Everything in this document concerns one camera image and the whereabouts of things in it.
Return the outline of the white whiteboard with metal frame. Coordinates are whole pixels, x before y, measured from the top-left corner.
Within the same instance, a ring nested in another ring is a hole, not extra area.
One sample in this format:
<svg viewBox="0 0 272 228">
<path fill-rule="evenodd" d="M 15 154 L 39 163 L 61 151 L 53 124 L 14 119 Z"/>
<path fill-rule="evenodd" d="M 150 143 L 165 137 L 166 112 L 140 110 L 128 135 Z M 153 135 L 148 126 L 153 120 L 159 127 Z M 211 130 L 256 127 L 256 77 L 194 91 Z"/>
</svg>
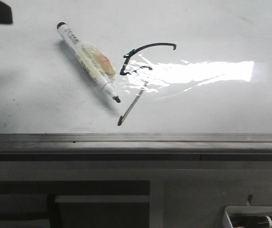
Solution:
<svg viewBox="0 0 272 228">
<path fill-rule="evenodd" d="M 272 0 L 9 0 L 0 156 L 272 154 Z M 107 95 L 57 31 L 113 66 Z"/>
</svg>

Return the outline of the black capped marker in tray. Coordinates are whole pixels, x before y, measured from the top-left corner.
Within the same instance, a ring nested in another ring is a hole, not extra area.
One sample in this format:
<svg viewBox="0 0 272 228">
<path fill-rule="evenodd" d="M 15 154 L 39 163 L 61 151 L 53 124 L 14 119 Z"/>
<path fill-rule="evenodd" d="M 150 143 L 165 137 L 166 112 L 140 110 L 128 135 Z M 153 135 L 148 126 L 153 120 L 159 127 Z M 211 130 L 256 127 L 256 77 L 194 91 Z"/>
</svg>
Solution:
<svg viewBox="0 0 272 228">
<path fill-rule="evenodd" d="M 234 228 L 272 228 L 272 216 L 241 216 L 231 219 L 231 223 Z"/>
</svg>

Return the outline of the white marker with taped grip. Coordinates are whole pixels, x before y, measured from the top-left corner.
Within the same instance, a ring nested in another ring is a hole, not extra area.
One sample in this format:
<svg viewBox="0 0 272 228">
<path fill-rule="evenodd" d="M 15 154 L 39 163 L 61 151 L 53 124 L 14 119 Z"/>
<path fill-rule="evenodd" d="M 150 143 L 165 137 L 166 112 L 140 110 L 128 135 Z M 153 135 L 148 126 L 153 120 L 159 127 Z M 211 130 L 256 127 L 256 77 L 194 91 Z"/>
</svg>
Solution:
<svg viewBox="0 0 272 228">
<path fill-rule="evenodd" d="M 121 100 L 113 85 L 113 78 L 115 77 L 116 72 L 110 63 L 110 60 L 97 48 L 81 42 L 66 23 L 58 23 L 57 31 L 65 43 L 73 50 L 82 67 L 101 90 L 109 95 L 114 101 L 120 103 Z"/>
</svg>

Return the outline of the white plastic marker tray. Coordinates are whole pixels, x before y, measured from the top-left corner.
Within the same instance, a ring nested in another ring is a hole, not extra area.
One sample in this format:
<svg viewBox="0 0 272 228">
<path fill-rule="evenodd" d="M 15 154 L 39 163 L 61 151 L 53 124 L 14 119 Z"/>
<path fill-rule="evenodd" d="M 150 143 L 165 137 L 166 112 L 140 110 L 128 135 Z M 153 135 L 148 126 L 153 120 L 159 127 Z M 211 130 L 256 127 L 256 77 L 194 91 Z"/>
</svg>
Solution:
<svg viewBox="0 0 272 228">
<path fill-rule="evenodd" d="M 272 216 L 272 206 L 227 206 L 223 216 L 223 227 L 233 228 L 231 219 L 241 216 Z"/>
</svg>

